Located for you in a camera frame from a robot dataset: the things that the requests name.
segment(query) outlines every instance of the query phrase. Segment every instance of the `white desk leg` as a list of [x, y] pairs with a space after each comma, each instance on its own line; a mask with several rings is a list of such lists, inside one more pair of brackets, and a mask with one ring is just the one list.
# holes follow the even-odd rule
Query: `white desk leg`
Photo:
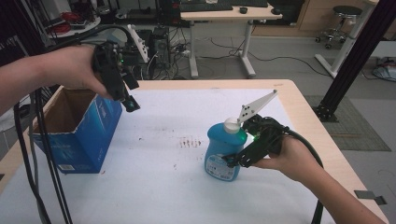
[[341, 64], [344, 62], [344, 59], [347, 57], [348, 53], [352, 49], [355, 44], [356, 37], [358, 37], [359, 32], [363, 25], [367, 22], [370, 14], [374, 9], [374, 5], [366, 3], [363, 12], [361, 13], [361, 17], [358, 19], [358, 22], [353, 26], [351, 32], [346, 38], [346, 42], [343, 47], [341, 47], [337, 56], [335, 57], [334, 62], [330, 65], [320, 54], [315, 54], [315, 58], [322, 64], [322, 66], [327, 70], [327, 72], [332, 75], [332, 77], [336, 77], [338, 70], [341, 67]]
[[190, 21], [190, 71], [191, 77], [196, 79], [198, 78], [198, 68], [197, 62], [195, 60], [195, 35], [194, 35], [194, 21]]
[[239, 56], [242, 59], [242, 63], [244, 64], [245, 68], [247, 69], [247, 75], [248, 77], [255, 77], [256, 72], [254, 71], [253, 67], [251, 66], [250, 61], [248, 60], [248, 45], [250, 43], [250, 36], [251, 36], [251, 30], [253, 27], [253, 20], [250, 20], [247, 22], [247, 29], [245, 32], [245, 43], [244, 43], [244, 48], [242, 50], [242, 53], [239, 52]]

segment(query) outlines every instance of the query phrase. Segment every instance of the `white paper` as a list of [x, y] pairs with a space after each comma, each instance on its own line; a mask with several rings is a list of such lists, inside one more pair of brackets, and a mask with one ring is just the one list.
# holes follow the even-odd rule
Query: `white paper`
[[[316, 197], [280, 172], [241, 168], [223, 182], [204, 169], [207, 130], [272, 91], [132, 91], [141, 109], [123, 111], [100, 174], [61, 175], [73, 222], [310, 223]], [[292, 128], [278, 97], [259, 114]], [[52, 222], [64, 223], [38, 157], [40, 194]], [[0, 195], [0, 211], [0, 223], [40, 223], [24, 166]], [[326, 211], [322, 220], [333, 223]]]

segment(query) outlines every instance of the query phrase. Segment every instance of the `carpet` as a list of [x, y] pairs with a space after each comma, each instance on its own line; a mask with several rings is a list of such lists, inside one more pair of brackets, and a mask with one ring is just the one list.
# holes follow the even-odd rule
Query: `carpet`
[[[305, 96], [305, 100], [311, 106], [318, 106], [322, 99], [323, 96]], [[322, 124], [341, 150], [390, 151], [347, 97], [341, 101], [334, 115], [337, 122]]]

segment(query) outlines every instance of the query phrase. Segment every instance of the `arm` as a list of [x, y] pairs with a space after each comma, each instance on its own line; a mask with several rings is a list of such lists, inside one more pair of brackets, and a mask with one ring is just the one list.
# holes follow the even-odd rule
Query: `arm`
[[0, 67], [0, 116], [23, 96], [55, 84], [68, 88], [88, 88], [110, 98], [95, 77], [91, 60], [93, 48], [75, 46], [23, 58]]
[[279, 170], [301, 182], [318, 197], [336, 223], [384, 223], [323, 170], [297, 139], [284, 137], [280, 155], [271, 155], [271, 159], [262, 159], [255, 166]]

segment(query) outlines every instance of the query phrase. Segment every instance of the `tabletop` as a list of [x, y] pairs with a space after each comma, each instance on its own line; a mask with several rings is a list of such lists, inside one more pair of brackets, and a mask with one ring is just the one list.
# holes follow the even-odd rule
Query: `tabletop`
[[274, 15], [271, 12], [272, 6], [268, 7], [247, 7], [247, 13], [239, 12], [239, 7], [226, 11], [201, 11], [201, 12], [181, 12], [180, 18], [185, 21], [248, 21], [248, 20], [276, 20], [282, 15]]
[[[228, 90], [228, 89], [276, 89], [278, 98], [296, 132], [306, 138], [322, 158], [326, 171], [339, 181], [350, 193], [365, 189], [341, 151], [328, 135], [315, 113], [301, 95], [295, 84], [284, 79], [263, 80], [189, 80], [189, 81], [140, 81], [138, 91], [147, 90]], [[17, 169], [21, 166], [21, 151], [16, 144], [0, 161], [0, 192], [4, 190]], [[374, 201], [362, 201], [383, 220], [387, 220]]]

